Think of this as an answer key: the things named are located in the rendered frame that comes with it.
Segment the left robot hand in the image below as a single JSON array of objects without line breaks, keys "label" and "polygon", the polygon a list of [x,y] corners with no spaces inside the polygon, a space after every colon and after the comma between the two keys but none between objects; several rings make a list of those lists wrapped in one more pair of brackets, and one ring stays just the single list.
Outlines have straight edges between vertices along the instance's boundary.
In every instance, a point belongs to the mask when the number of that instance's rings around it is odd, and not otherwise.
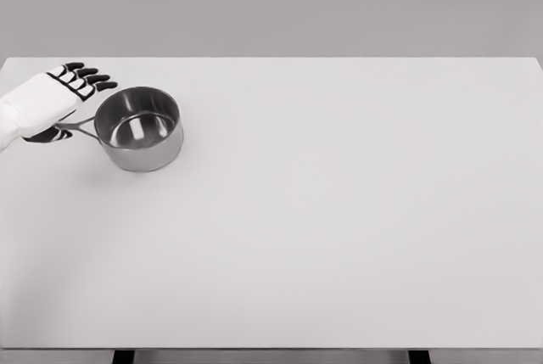
[{"label": "left robot hand", "polygon": [[41,72],[0,97],[20,113],[21,135],[29,143],[52,143],[73,133],[57,126],[96,93],[118,83],[82,62],[61,64]]}]

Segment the steel saucepan with handle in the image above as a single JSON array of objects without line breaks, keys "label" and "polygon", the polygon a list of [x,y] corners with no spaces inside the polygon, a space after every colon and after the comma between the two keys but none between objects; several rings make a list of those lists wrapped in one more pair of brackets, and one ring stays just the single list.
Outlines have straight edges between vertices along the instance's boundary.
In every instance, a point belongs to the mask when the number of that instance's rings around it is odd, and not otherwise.
[{"label": "steel saucepan with handle", "polygon": [[93,117],[56,127],[96,139],[116,166],[131,172],[157,171],[169,165],[180,154],[184,141],[176,100],[155,87],[115,92]]}]

